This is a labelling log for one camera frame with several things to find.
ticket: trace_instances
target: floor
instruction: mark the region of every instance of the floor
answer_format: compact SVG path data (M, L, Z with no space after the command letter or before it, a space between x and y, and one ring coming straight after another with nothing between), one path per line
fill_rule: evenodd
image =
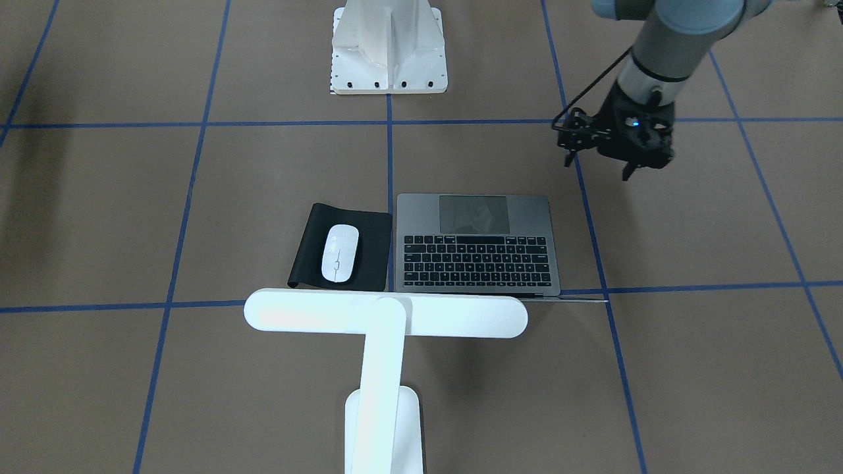
M448 92L328 93L336 1L0 5L0 471L342 472L362 336L258 332L314 202L548 196L563 293L408 338L427 472L843 471L843 26L778 2L621 182L550 119L634 41L588 2L433 2ZM610 80L581 105L596 111Z

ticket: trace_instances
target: laptop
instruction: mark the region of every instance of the laptop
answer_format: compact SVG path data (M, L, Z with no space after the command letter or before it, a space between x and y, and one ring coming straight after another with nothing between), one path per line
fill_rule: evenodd
M396 216L396 292L559 300L546 197L399 194Z

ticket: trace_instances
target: mouse pad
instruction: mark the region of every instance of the mouse pad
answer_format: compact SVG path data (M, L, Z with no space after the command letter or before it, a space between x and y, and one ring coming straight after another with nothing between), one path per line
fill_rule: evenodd
M353 225L360 232L352 276L343 283L329 282L322 277L325 239L336 224ZM391 239L391 214L349 211L317 202L310 208L287 285L296 288L303 283L315 288L384 291Z

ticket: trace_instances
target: cable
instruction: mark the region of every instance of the cable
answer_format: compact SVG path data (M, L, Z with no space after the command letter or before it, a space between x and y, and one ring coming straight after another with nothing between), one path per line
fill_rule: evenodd
M556 124L559 123L559 119L561 119L571 109L571 107L573 107L573 105L577 103L578 100L580 100L585 94L587 94L588 91L591 90L595 85L597 85L598 82L605 78L606 74L608 74L612 69L615 69L615 66L617 66L621 61L623 61L623 59L626 57L627 54L630 53L630 51L632 51L632 46L630 46L626 51L624 51L623 54L621 54L617 59L615 59L615 62L612 62L612 64L607 67L605 71L600 73L600 75L594 81L592 81L592 83L589 84L581 93L579 93L577 97L574 97L574 99L565 107L565 109L563 109L562 112L559 112L559 115L553 119L553 122L550 124L550 128L562 132L577 132L577 130L568 130L565 127L559 127Z

